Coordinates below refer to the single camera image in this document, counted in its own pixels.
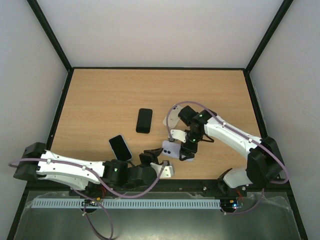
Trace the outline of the lilac phone case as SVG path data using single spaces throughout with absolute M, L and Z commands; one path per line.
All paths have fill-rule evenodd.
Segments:
M 162 154 L 167 157 L 178 159 L 180 161 L 182 158 L 185 158 L 185 161 L 193 162 L 194 158 L 186 159 L 185 155 L 180 154 L 182 144 L 183 144 L 183 142 L 178 143 L 178 142 L 164 140 L 162 142 L 162 148 L 163 148 Z

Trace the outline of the phone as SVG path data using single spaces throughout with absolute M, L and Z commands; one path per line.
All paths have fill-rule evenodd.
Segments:
M 127 162 L 132 160 L 132 153 L 124 139 L 124 137 L 119 134 L 108 140 L 112 152 L 117 160 Z

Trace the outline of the beige phone case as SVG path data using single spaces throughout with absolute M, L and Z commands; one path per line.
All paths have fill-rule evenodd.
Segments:
M 183 107 L 181 105 L 176 105 L 168 115 L 168 126 L 170 129 L 174 129 L 180 121 L 178 114 L 180 113 L 182 108 Z

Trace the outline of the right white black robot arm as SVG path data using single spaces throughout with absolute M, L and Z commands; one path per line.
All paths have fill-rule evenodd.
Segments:
M 222 195 L 229 196 L 240 186 L 255 185 L 263 189 L 269 183 L 282 185 L 288 182 L 288 171 L 273 138 L 250 135 L 208 109 L 196 112 L 187 105 L 178 117 L 189 128 L 179 138 L 180 161 L 194 158 L 203 137 L 207 137 L 207 142 L 222 141 L 246 159 L 246 166 L 231 168 L 220 176 L 218 191 Z

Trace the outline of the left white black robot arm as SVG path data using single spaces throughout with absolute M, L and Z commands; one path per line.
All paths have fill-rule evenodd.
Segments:
M 116 159 L 87 161 L 53 153 L 45 143 L 36 142 L 24 149 L 19 162 L 10 166 L 16 168 L 15 179 L 27 182 L 48 180 L 78 191 L 91 185 L 134 189 L 153 185 L 169 165 L 158 162 L 157 151 L 146 151 L 143 156 L 147 161 L 136 166 Z

